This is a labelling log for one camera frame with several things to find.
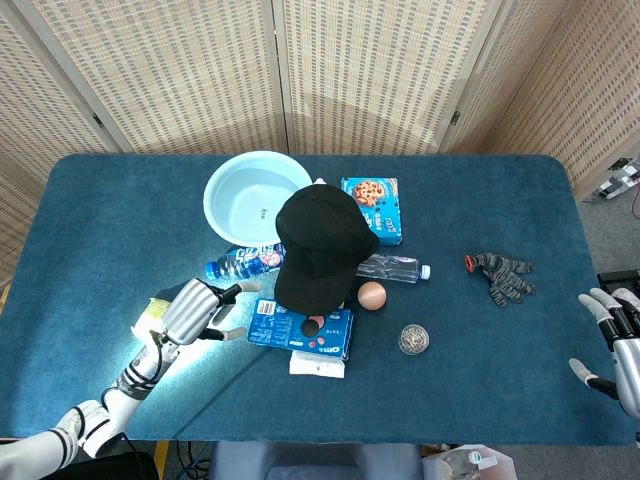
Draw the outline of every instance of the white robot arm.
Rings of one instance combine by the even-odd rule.
[[[613,296],[599,288],[589,293],[578,298],[595,316],[607,342],[616,381],[600,378],[577,358],[570,359],[569,366],[585,385],[619,400],[629,416],[640,420],[640,300],[626,288]],[[636,444],[640,447],[640,433]]]
[[[235,305],[241,292],[257,292],[258,282],[240,282],[226,290],[192,279],[180,290],[162,316],[157,330],[102,393],[102,404],[88,400],[73,407],[58,425],[46,432],[8,445],[0,445],[0,478],[31,480],[66,467],[78,447],[95,458],[108,452],[126,431],[129,420],[180,353],[196,339],[233,340],[244,328],[221,332],[212,328]]]

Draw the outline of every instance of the plastic bowl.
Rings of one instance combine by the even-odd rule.
[[[222,238],[244,247],[278,243],[276,215],[291,195],[311,185],[293,158],[277,152],[247,152],[227,160],[204,189],[207,222]]]

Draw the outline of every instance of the blue oreo package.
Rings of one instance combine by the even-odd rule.
[[[304,315],[261,298],[256,302],[247,338],[256,345],[349,358],[353,313],[339,309],[328,315]]]
[[[343,178],[342,190],[351,195],[369,228],[381,245],[399,245],[402,241],[400,203],[396,178]]]

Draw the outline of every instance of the egg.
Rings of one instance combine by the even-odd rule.
[[[367,310],[378,310],[387,301],[387,291],[378,282],[367,282],[358,290],[358,301]]]

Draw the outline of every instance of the work glove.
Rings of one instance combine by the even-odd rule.
[[[482,269],[482,273],[489,279],[489,295],[500,307],[507,305],[505,296],[513,303],[520,303],[521,293],[532,295],[536,291],[533,284],[525,282],[516,275],[516,273],[532,272],[533,264],[531,263],[495,253],[466,255],[464,260],[469,273],[473,273],[477,267]]]

